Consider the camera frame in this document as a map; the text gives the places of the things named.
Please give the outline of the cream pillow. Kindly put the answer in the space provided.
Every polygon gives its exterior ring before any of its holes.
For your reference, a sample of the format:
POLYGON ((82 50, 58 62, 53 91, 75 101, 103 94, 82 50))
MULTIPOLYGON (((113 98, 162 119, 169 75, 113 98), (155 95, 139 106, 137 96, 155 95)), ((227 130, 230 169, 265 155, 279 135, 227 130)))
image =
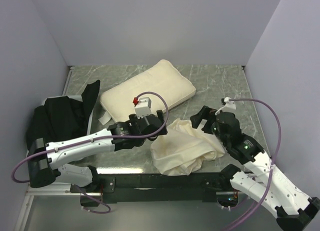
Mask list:
POLYGON ((172 109, 193 97, 196 88, 168 60, 162 59, 148 70, 103 92, 100 104, 115 122, 125 122, 135 112, 134 98, 143 92, 160 95, 172 109))

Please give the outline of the cream pillowcase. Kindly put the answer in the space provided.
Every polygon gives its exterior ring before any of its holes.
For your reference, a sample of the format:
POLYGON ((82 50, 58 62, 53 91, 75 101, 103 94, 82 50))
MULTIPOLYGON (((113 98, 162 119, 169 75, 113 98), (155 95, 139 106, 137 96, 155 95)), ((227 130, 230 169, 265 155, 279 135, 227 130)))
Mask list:
POLYGON ((204 161, 215 161, 226 154, 215 135, 192 128, 189 120, 177 118, 166 135, 159 136, 150 146, 152 163, 166 176, 188 176, 201 169, 204 161))

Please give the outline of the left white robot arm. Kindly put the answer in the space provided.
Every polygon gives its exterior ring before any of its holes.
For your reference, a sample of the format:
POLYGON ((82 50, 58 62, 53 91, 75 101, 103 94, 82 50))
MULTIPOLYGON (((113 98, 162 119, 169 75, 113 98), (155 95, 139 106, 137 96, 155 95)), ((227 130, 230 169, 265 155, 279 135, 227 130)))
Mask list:
POLYGON ((141 118, 131 114, 128 121, 116 122, 87 136, 49 143, 38 138, 27 157, 30 186, 42 188, 60 182, 94 192, 102 182, 97 169, 90 165, 76 166, 72 162, 104 152, 140 147, 146 139, 155 140, 166 135, 168 117, 161 110, 141 118))

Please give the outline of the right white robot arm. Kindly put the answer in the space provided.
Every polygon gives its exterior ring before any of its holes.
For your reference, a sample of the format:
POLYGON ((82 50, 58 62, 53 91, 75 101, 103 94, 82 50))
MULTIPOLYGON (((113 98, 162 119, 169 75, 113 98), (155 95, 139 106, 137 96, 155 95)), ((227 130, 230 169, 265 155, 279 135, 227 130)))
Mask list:
POLYGON ((255 174, 252 179, 237 166, 229 164, 219 178, 222 189, 241 191, 256 202, 262 202, 283 231, 303 231, 320 210, 318 197, 310 197, 293 184, 272 163, 264 148, 251 136, 242 132, 240 122, 232 112, 222 112, 203 106, 190 117, 191 125, 215 135, 227 153, 255 174))

